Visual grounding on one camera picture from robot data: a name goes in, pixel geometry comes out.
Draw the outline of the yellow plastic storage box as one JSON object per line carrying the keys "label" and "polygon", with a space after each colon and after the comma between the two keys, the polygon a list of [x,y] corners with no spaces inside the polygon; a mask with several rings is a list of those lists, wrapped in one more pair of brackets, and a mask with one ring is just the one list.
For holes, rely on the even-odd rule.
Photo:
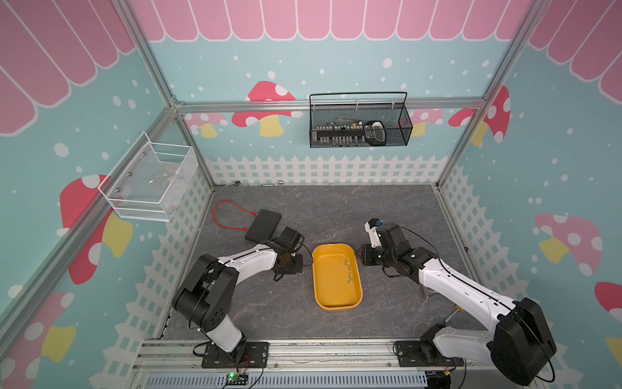
{"label": "yellow plastic storage box", "polygon": [[325,311],[347,311],[363,299],[355,251],[344,243],[324,244],[313,251],[314,296]]}

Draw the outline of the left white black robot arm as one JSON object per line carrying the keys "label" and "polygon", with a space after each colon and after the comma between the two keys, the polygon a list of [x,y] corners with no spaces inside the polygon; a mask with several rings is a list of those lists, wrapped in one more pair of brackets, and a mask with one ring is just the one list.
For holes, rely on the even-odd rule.
{"label": "left white black robot arm", "polygon": [[230,361],[241,362],[246,354],[246,336],[228,316],[235,288],[262,272],[274,272],[277,280],[301,272],[304,257],[298,251],[304,241],[303,235],[287,227],[277,238],[237,254],[199,257],[176,291],[172,308]]}

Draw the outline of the black connector strip in basket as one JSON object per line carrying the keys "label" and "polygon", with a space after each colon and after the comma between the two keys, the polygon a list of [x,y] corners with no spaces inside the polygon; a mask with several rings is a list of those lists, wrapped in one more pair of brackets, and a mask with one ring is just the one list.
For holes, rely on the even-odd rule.
{"label": "black connector strip in basket", "polygon": [[367,144],[362,126],[319,126],[309,134],[313,147],[359,147]]}

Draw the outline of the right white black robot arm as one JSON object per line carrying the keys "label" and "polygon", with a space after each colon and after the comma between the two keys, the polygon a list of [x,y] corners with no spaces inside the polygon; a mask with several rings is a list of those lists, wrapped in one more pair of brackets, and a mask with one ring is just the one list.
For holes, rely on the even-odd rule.
{"label": "right white black robot arm", "polygon": [[527,386],[552,365],[557,345],[542,308],[530,298],[520,301],[484,288],[423,247],[404,251],[365,244],[356,251],[364,266],[391,267],[401,277],[439,293],[463,309],[483,330],[435,324],[420,337],[426,362],[461,358],[492,365],[515,384]]}

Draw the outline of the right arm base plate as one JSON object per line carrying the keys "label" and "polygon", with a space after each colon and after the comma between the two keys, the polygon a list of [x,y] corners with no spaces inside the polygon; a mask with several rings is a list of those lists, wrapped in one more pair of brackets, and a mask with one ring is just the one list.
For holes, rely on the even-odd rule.
{"label": "right arm base plate", "polygon": [[453,371],[464,366],[462,358],[442,356],[432,345],[420,340],[398,340],[392,351],[400,367],[432,367]]}

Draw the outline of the green lit circuit board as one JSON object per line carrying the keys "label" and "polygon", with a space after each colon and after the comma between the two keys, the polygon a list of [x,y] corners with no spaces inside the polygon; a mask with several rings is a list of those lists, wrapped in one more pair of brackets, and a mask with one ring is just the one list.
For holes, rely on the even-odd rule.
{"label": "green lit circuit board", "polygon": [[228,386],[245,386],[249,382],[248,374],[229,373],[225,379],[225,387]]}

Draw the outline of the black rectangular box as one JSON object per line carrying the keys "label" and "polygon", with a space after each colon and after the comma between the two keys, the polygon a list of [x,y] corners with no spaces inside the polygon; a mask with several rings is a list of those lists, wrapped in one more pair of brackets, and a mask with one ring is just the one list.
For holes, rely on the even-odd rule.
{"label": "black rectangular box", "polygon": [[278,212],[261,209],[254,222],[248,228],[245,239],[254,243],[270,241],[281,221],[282,215]]}

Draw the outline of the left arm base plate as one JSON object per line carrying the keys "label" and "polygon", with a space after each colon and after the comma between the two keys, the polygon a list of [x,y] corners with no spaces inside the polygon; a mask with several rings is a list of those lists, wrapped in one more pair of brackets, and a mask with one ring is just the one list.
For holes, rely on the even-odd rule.
{"label": "left arm base plate", "polygon": [[201,367],[219,369],[228,367],[266,368],[269,342],[241,342],[235,350],[227,353],[215,343],[209,342],[201,355]]}

